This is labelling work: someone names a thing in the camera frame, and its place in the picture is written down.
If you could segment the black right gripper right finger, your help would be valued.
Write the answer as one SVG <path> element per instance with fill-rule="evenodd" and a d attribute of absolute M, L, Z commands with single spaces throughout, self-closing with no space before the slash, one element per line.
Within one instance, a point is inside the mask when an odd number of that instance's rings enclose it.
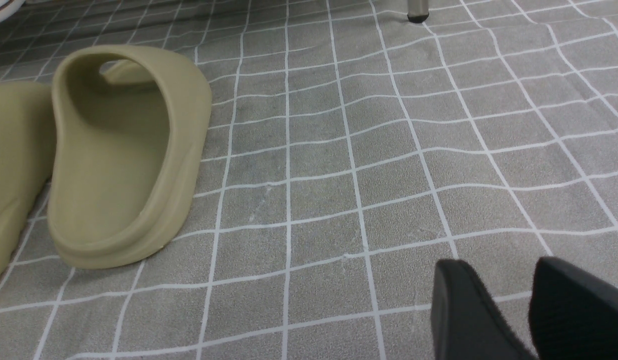
<path fill-rule="evenodd" d="M 542 360 L 618 360 L 618 288 L 566 260 L 538 260 L 529 324 Z"/>

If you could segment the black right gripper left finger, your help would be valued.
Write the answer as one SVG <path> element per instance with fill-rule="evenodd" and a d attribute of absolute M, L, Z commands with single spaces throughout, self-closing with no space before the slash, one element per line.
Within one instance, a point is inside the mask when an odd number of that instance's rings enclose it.
<path fill-rule="evenodd" d="M 431 330 L 437 360 L 535 360 L 483 281 L 461 259 L 435 264 Z"/>

